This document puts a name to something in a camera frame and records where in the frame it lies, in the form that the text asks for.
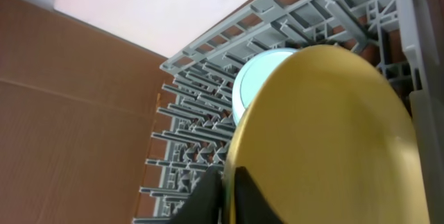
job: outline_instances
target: black object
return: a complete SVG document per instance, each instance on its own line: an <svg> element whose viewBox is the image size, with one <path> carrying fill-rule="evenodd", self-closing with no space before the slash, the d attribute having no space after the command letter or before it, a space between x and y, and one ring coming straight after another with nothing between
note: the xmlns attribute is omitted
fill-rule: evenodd
<svg viewBox="0 0 444 224"><path fill-rule="evenodd" d="M168 224L217 224L223 206L221 174L209 167L182 209ZM245 167L234 175L234 202L237 224L281 224Z"/></svg>

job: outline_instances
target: dishwasher rack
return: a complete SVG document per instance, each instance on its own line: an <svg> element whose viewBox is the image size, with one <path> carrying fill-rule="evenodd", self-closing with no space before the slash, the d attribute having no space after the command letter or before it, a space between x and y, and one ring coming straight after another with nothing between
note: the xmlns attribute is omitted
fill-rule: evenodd
<svg viewBox="0 0 444 224"><path fill-rule="evenodd" d="M186 201L209 166L223 170L235 130L232 84L256 54L280 47L335 44L362 54L392 84L413 115L431 223L444 223L444 26L439 0L253 0L164 62L174 76L163 89L176 103L159 108L173 118L170 130L152 137L168 142L158 188L140 189L157 198L152 218L165 223ZM399 30L402 53L391 33Z"/></svg>

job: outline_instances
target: light blue bowl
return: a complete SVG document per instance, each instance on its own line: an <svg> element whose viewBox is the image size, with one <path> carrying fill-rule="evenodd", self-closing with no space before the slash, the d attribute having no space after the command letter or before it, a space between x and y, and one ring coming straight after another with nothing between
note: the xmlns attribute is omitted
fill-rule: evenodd
<svg viewBox="0 0 444 224"><path fill-rule="evenodd" d="M232 107L233 119L236 125L268 76L296 51L298 50L291 48L265 51L257 54L242 67L233 85Z"/></svg>

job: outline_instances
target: brown cardboard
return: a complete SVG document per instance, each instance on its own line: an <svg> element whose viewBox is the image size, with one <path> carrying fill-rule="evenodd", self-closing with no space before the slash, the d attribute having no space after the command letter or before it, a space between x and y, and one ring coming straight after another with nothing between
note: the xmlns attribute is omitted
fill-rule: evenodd
<svg viewBox="0 0 444 224"><path fill-rule="evenodd" d="M129 223L153 213L163 58L20 0L0 0L0 223Z"/></svg>

